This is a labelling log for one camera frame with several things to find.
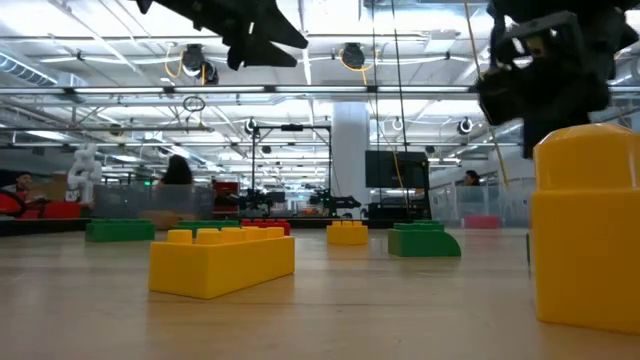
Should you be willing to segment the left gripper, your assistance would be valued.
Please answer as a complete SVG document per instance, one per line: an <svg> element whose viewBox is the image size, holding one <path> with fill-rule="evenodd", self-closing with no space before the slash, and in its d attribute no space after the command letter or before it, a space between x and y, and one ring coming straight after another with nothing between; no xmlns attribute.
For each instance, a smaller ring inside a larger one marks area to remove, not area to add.
<svg viewBox="0 0 640 360"><path fill-rule="evenodd" d="M233 70L241 66L296 67L298 60L278 47L240 48L256 32L267 41L306 49L307 39L276 9L276 0L209 0L216 21L215 32L229 47L227 65Z"/></svg>

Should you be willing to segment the green rectangular toy block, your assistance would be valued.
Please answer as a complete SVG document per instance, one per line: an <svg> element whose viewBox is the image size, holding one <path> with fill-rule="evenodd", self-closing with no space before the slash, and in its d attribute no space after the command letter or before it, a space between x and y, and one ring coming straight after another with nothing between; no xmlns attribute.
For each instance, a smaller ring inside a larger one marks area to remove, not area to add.
<svg viewBox="0 0 640 360"><path fill-rule="evenodd" d="M153 241L155 225L146 219L93 219L86 225L86 242Z"/></svg>
<svg viewBox="0 0 640 360"><path fill-rule="evenodd" d="M173 227L174 230L190 230L192 237L195 238L199 229L217 229L226 227L240 227L237 220L198 220L198 221L180 221Z"/></svg>

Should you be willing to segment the long ceiling light bar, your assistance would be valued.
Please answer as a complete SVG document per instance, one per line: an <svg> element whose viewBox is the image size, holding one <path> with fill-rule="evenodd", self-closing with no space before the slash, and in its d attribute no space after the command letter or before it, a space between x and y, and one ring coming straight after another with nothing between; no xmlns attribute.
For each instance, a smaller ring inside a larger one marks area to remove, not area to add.
<svg viewBox="0 0 640 360"><path fill-rule="evenodd" d="M165 87L0 87L0 95L173 95L173 94L416 94L471 95L474 86L462 85L248 85Z"/></svg>

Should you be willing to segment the silver ventilation duct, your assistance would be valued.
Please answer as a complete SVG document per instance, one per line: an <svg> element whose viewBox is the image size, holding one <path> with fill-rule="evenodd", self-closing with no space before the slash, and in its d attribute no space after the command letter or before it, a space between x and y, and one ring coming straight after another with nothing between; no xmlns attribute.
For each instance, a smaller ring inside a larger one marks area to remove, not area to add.
<svg viewBox="0 0 640 360"><path fill-rule="evenodd" d="M9 50L0 49L0 73L9 74L34 86L58 85L56 76L46 73Z"/></svg>

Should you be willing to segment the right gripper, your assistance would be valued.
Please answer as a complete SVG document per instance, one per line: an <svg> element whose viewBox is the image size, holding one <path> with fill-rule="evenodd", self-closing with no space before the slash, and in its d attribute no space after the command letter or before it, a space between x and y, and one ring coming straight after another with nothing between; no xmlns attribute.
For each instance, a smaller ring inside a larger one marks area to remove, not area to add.
<svg viewBox="0 0 640 360"><path fill-rule="evenodd" d="M590 123L590 112L607 107L604 80L570 62L534 61L524 68L491 68L477 80L479 105L492 125L523 121L522 157L551 132Z"/></svg>

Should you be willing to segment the clear plastic bin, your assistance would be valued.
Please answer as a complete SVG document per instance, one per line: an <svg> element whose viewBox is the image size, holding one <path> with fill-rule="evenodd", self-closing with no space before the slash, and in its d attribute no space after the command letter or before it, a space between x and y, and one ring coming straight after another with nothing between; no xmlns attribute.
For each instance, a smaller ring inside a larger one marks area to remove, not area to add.
<svg viewBox="0 0 640 360"><path fill-rule="evenodd" d="M465 216L492 215L501 218L500 228L527 228L533 191L531 184L518 182L509 187L447 185L429 191L431 214L448 227L465 228Z"/></svg>

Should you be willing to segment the white pillar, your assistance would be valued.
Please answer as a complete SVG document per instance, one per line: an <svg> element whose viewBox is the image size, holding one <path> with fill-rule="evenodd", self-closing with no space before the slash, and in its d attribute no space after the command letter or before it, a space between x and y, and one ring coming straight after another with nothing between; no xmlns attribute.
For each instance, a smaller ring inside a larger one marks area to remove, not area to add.
<svg viewBox="0 0 640 360"><path fill-rule="evenodd" d="M332 117L332 192L336 197L352 196L360 203L354 209L338 209L341 217L361 218L369 202L366 188L365 153L369 146L370 112L365 102L337 102Z"/></svg>

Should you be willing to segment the red cabinet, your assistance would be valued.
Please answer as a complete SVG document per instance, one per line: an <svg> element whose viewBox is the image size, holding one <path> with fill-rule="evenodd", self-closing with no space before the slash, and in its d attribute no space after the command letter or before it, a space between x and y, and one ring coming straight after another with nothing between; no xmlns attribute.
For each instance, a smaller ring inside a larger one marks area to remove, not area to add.
<svg viewBox="0 0 640 360"><path fill-rule="evenodd" d="M235 218L239 211L237 182L213 181L212 216L216 219Z"/></svg>

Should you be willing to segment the small yellow toy block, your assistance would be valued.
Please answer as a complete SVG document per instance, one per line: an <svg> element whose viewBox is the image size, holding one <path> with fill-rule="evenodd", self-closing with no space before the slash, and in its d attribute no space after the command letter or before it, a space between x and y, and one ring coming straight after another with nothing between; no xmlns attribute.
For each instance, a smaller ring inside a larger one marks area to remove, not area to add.
<svg viewBox="0 0 640 360"><path fill-rule="evenodd" d="M367 245L369 239L368 227L361 221L333 221L326 236L331 245Z"/></svg>
<svg viewBox="0 0 640 360"><path fill-rule="evenodd" d="M538 319L640 334L640 134L556 130L535 146L534 166Z"/></svg>

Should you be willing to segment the black monitor screen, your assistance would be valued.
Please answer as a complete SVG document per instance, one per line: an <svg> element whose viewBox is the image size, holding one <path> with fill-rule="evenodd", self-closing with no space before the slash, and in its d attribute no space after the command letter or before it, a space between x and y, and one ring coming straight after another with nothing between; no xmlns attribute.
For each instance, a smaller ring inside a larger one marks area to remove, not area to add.
<svg viewBox="0 0 640 360"><path fill-rule="evenodd" d="M429 186L429 163L421 152L365 152L368 188L426 188Z"/></svg>

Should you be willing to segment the small green toy block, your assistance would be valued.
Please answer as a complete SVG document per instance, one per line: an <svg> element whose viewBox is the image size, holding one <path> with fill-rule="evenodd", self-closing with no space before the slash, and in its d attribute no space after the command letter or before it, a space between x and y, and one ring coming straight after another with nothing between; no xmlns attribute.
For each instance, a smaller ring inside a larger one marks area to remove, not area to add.
<svg viewBox="0 0 640 360"><path fill-rule="evenodd" d="M388 253L399 257L460 257L461 247L442 224L396 223L387 234Z"/></svg>

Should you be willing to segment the grey translucent plastic bin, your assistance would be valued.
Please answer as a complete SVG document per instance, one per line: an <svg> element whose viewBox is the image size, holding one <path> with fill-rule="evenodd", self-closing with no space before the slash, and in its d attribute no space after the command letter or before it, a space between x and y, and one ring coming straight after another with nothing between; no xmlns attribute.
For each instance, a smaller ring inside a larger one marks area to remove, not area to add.
<svg viewBox="0 0 640 360"><path fill-rule="evenodd" d="M211 218L214 200L209 187L195 185L101 185L94 190L92 215L135 219L167 214L206 220Z"/></svg>

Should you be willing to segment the long yellow toy block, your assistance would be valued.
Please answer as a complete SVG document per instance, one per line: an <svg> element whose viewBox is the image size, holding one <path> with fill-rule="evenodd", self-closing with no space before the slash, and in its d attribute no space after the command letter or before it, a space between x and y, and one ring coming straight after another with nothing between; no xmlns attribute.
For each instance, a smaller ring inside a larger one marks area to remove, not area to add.
<svg viewBox="0 0 640 360"><path fill-rule="evenodd" d="M148 289L213 299L295 272L295 238L280 229L174 229L150 245Z"/></svg>

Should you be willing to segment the yellow rectangular toy block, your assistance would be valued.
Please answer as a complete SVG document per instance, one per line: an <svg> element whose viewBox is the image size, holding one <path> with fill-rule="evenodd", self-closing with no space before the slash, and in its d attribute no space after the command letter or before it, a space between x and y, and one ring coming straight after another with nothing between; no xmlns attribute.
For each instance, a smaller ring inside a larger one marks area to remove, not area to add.
<svg viewBox="0 0 640 360"><path fill-rule="evenodd" d="M164 210L143 211L138 217L149 220L157 230L170 230L185 219L183 214Z"/></svg>

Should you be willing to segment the black aluminium table frame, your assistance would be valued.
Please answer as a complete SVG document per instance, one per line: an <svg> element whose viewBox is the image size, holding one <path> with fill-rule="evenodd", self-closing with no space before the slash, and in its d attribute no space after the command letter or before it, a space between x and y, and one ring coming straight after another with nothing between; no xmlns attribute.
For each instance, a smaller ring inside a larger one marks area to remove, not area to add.
<svg viewBox="0 0 640 360"><path fill-rule="evenodd" d="M291 229L325 228L333 218L291 218ZM84 231L90 219L0 220L0 237Z"/></svg>

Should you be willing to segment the red rectangular toy block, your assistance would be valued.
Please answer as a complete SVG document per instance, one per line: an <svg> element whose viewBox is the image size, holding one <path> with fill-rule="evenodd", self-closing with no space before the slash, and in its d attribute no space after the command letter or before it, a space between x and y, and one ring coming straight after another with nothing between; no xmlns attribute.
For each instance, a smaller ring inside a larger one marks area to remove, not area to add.
<svg viewBox="0 0 640 360"><path fill-rule="evenodd" d="M501 218L492 215L469 215L462 219L466 229L499 229Z"/></svg>
<svg viewBox="0 0 640 360"><path fill-rule="evenodd" d="M243 219L241 225L243 227L282 228L285 236L289 236L291 231L290 224L285 219Z"/></svg>

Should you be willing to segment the distant black robot station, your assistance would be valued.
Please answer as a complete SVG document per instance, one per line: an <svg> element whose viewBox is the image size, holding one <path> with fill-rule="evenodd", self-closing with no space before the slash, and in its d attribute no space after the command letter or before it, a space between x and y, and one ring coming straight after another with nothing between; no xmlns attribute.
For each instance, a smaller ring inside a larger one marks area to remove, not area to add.
<svg viewBox="0 0 640 360"><path fill-rule="evenodd" d="M267 205L267 214L271 214L271 204L268 200L268 196L263 195L256 188L256 151L257 147L264 142L267 137L273 131L280 132L304 132L305 130L311 131L316 135L317 139L320 139L324 146L327 148L327 184L322 191L322 195L315 195L320 199L322 205L327 206L328 214L333 216L335 209L333 206L332 196L332 174L333 174L333 145L332 145L332 126L331 125L302 125L302 124L282 124L282 125L254 125L251 129L251 186L247 191L246 205L248 209L257 210L260 205Z"/></svg>

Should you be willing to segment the red furniture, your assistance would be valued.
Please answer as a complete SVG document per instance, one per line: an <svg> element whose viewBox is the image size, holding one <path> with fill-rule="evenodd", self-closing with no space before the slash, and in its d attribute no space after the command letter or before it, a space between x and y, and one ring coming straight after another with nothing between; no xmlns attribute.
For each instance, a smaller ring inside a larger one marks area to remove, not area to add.
<svg viewBox="0 0 640 360"><path fill-rule="evenodd" d="M29 199L23 192L0 189L0 216L21 220L80 218L83 207L79 203Z"/></svg>

